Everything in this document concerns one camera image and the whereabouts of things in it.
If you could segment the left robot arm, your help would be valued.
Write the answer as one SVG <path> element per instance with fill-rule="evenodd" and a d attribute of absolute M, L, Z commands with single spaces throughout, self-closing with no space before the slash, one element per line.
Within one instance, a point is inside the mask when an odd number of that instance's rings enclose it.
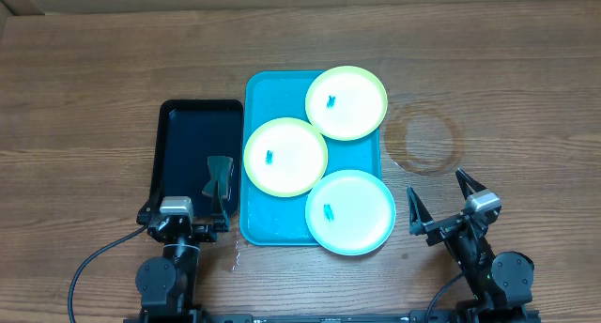
<path fill-rule="evenodd" d="M 137 271 L 135 285 L 141 294 L 141 322 L 209 322 L 209 314 L 194 302 L 200 245 L 217 240 L 229 230 L 220 186 L 213 190 L 210 216 L 212 223 L 196 223 L 192 199 L 166 196 L 162 187 L 147 200 L 137 222 L 163 245 L 162 255 L 145 261 Z"/>

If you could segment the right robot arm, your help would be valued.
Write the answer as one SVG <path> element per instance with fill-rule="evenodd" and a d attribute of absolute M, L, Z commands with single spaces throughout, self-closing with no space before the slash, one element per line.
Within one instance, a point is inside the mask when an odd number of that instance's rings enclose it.
<path fill-rule="evenodd" d="M 501 213 L 500 197 L 464 170 L 455 176 L 465 206 L 444 220 L 432 218 L 424 203 L 407 188 L 409 232 L 425 235 L 426 243 L 443 243 L 461 272 L 444 285 L 424 311 L 412 311 L 413 322 L 538 322 L 539 313 L 528 311 L 532 301 L 534 263 L 525 254 L 494 254 L 485 238 L 488 227 Z M 436 311 L 441 296 L 459 279 L 465 279 L 473 298 L 460 301 L 453 310 Z"/>

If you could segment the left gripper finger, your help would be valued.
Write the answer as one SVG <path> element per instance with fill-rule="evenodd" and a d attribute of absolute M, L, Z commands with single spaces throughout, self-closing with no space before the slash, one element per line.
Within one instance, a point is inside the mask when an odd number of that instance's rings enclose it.
<path fill-rule="evenodd" d="M 225 211 L 223 199 L 219 191 L 219 183 L 215 182 L 211 200 L 211 217 L 213 219 L 213 227 L 215 230 L 229 230 L 229 217 Z"/>
<path fill-rule="evenodd" d="M 147 201 L 140 209 L 141 214 L 148 214 L 156 212 L 162 203 L 163 199 L 163 186 L 157 187 L 148 197 Z"/>

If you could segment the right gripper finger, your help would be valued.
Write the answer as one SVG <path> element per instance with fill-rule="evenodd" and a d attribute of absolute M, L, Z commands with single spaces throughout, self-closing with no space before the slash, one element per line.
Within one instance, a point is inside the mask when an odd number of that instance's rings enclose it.
<path fill-rule="evenodd" d="M 455 177 L 465 200 L 478 192 L 487 190 L 487 187 L 472 178 L 462 168 L 456 169 Z"/>
<path fill-rule="evenodd" d="M 422 200 L 412 187 L 407 187 L 408 210 L 409 210 L 409 232 L 410 234 L 425 234 L 426 227 L 433 219 Z"/>

